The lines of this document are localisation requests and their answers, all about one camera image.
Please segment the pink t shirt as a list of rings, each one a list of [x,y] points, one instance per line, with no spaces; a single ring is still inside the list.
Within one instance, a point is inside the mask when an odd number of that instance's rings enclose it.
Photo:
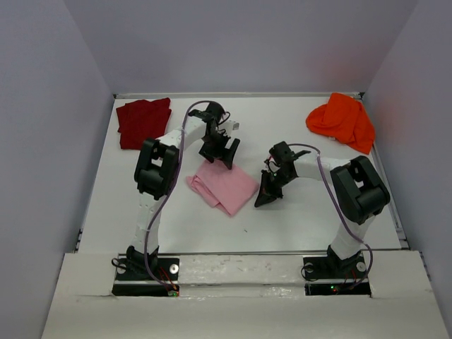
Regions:
[[[227,169],[218,161],[204,161],[185,181],[211,208],[218,208],[229,217],[234,217],[259,188],[258,182],[240,167]]]

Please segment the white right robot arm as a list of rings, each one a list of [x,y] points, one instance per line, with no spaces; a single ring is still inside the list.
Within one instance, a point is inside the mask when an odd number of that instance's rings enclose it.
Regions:
[[[344,261],[359,253],[370,224],[381,214],[391,197],[386,185],[368,157],[351,160],[321,156],[314,146],[284,141],[269,150],[261,171],[256,208],[283,197],[283,187],[298,178],[323,182],[340,218],[341,226],[328,251]]]

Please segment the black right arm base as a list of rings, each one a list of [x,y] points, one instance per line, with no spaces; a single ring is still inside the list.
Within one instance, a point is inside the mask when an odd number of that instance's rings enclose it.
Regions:
[[[300,273],[307,296],[371,296],[367,265],[361,251],[342,260],[328,247],[324,256],[304,257]]]

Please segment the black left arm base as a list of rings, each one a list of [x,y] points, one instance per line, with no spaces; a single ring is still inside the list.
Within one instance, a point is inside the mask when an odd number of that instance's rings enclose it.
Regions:
[[[112,294],[117,297],[178,297],[180,259],[144,255],[129,246],[111,260],[115,269]]]

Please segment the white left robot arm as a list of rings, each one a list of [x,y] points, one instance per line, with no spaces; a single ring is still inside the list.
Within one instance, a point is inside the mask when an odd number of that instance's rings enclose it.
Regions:
[[[198,154],[209,163],[232,169],[240,140],[232,137],[239,122],[215,101],[201,100],[186,111],[182,125],[164,136],[143,142],[134,172],[140,197],[136,233],[131,246],[142,254],[158,252],[160,214],[174,190],[182,168],[184,151],[202,141]]]

